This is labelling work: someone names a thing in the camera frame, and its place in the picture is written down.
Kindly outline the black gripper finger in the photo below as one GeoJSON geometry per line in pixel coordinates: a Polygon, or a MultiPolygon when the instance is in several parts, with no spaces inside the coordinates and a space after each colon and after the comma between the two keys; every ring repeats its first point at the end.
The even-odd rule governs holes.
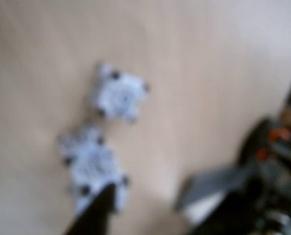
{"type": "Polygon", "coordinates": [[[66,235],[106,235],[114,212],[115,184],[108,185],[64,232],[66,235]]]}

